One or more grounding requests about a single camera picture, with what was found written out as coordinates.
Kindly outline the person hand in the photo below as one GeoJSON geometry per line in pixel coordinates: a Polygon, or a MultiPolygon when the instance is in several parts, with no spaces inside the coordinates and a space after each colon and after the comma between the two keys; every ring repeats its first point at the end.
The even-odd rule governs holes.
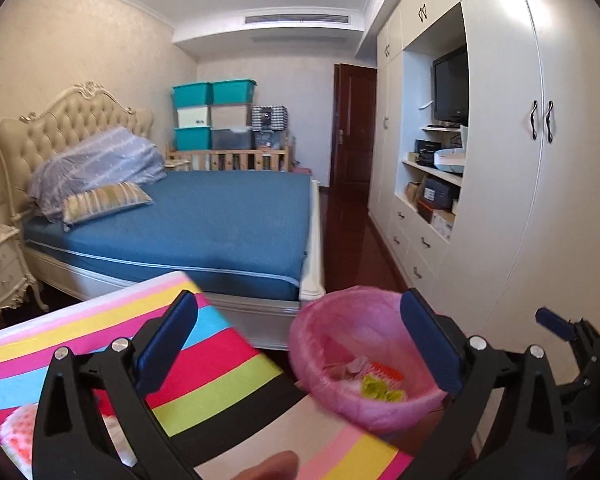
{"type": "Polygon", "coordinates": [[[234,480],[294,480],[299,465],[300,460],[295,452],[284,451],[241,471],[234,480]]]}

